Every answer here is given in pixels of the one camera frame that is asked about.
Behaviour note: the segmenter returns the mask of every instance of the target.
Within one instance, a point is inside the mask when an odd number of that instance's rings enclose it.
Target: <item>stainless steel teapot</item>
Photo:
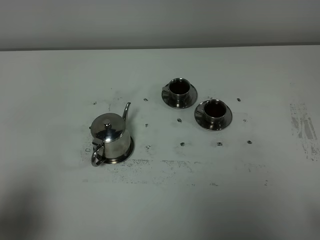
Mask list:
[[[98,116],[91,125],[93,153],[91,163],[94,167],[102,162],[116,164],[126,160],[134,149],[134,141],[126,129],[126,119],[130,106],[125,106],[122,117],[115,113]]]

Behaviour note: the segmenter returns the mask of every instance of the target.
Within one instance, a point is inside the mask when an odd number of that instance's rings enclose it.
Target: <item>table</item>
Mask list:
[[[319,58],[316,45],[0,52],[0,208],[23,209],[15,230],[33,239],[319,239]],[[198,91],[187,109],[161,98],[179,77]],[[233,113],[224,130],[194,119],[211,98]],[[89,126],[127,102],[133,154],[92,167]]]

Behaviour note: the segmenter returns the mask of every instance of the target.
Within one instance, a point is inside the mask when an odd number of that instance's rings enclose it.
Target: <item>gray wall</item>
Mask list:
[[[0,0],[0,49],[320,42],[317,0]]]

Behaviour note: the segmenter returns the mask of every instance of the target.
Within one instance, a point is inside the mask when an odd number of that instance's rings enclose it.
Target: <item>teapot base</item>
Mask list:
[[[128,150],[124,154],[122,154],[121,156],[119,156],[117,158],[105,158],[105,157],[98,154],[96,158],[99,161],[102,160],[105,164],[118,164],[118,163],[125,161],[127,158],[129,158],[130,155],[132,154],[132,152],[134,151],[134,148],[135,148],[134,140],[131,137],[130,146],[129,146]]]

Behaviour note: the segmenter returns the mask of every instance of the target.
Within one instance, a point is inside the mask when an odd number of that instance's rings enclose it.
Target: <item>cup handle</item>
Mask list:
[[[200,109],[200,110],[195,110],[195,112],[197,113],[197,114],[200,114],[200,115],[202,115],[204,112],[205,112],[205,110],[202,108],[202,109]]]
[[[96,162],[96,159],[97,159],[97,156],[98,156],[98,151],[99,151],[99,149],[102,148],[103,146],[104,146],[104,143],[103,143],[103,142],[100,143],[98,146],[96,146],[95,151],[92,153],[92,156],[91,156],[91,164],[92,164],[92,166],[94,166],[94,167],[98,167],[98,166],[103,162],[102,159]]]
[[[169,93],[169,87],[168,87],[168,86],[164,86],[164,87],[162,88],[162,91],[165,91],[165,92]]]

